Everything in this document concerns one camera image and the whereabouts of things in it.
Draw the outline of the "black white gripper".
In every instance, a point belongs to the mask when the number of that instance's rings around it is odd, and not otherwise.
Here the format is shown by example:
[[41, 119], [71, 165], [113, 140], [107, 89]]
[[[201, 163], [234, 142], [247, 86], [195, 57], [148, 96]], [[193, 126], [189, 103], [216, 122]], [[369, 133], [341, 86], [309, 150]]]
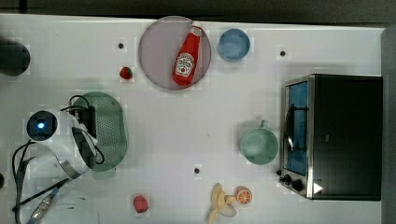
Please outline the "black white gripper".
[[81, 140], [83, 135], [96, 139], [96, 112], [93, 106], [74, 105], [72, 117], [74, 119], [72, 134], [77, 140]]

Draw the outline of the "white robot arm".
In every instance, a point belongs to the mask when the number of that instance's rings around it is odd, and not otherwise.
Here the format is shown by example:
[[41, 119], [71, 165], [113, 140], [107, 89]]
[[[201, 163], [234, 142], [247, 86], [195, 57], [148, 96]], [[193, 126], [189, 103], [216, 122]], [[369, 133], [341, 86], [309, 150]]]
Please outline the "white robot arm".
[[[35, 112], [26, 122], [28, 142], [17, 148], [11, 159], [16, 185], [16, 200], [12, 208], [16, 224], [21, 224], [21, 209], [30, 201], [40, 198], [26, 224], [38, 224], [53, 204], [54, 198], [68, 182], [84, 175], [99, 163], [102, 155], [98, 141], [86, 125], [63, 110], [43, 109]], [[52, 185], [23, 198], [27, 178], [51, 180]]]

